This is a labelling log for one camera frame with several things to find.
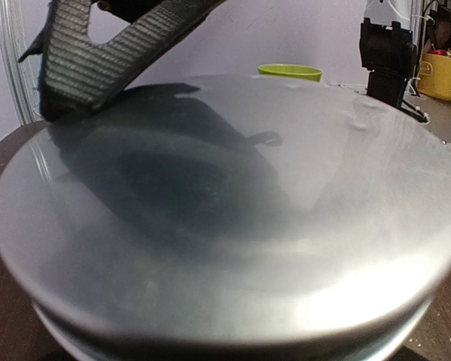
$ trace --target wooden table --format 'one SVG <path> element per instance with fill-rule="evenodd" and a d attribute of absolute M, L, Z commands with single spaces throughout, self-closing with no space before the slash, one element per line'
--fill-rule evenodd
<path fill-rule="evenodd" d="M 451 106 L 435 101 L 419 102 L 442 122 L 431 124 L 430 129 L 451 141 L 451 124 L 446 124 L 451 123 Z M 24 126 L 0 143 L 0 174 L 20 146 L 43 127 L 43 123 Z M 451 361 L 451 275 L 405 346 L 392 361 Z M 71 360 L 41 325 L 29 299 L 0 260 L 0 361 Z"/>

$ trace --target silver lid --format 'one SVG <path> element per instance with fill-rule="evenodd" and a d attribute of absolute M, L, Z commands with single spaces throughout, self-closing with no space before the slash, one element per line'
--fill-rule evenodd
<path fill-rule="evenodd" d="M 0 253 L 33 299 L 103 338 L 351 335 L 408 312 L 450 270 L 451 156 L 343 89 L 144 87 L 14 157 Z"/>

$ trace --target dark brown table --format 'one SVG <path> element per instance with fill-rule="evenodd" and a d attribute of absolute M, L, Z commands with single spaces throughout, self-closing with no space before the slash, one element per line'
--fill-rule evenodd
<path fill-rule="evenodd" d="M 443 106 L 431 104 L 431 108 Z M 20 146 L 43 127 L 43 123 L 21 127 L 0 143 L 0 174 Z M 393 361 L 451 361 L 451 275 L 405 346 Z M 0 361 L 66 360 L 73 359 L 41 325 L 29 299 L 0 260 Z"/>

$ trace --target lime green cup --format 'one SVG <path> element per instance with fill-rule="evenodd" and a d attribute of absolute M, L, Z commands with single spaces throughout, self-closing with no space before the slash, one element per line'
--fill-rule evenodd
<path fill-rule="evenodd" d="M 276 75 L 278 77 L 296 77 L 310 81 L 320 82 L 322 71 L 310 66 L 292 64 L 268 64 L 258 67 L 261 75 Z"/>

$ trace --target red object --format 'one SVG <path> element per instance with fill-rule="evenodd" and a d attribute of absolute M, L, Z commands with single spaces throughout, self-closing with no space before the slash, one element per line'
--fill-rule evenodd
<path fill-rule="evenodd" d="M 435 50 L 435 51 L 431 51 L 431 54 L 446 56 L 446 51 L 445 50 Z"/>

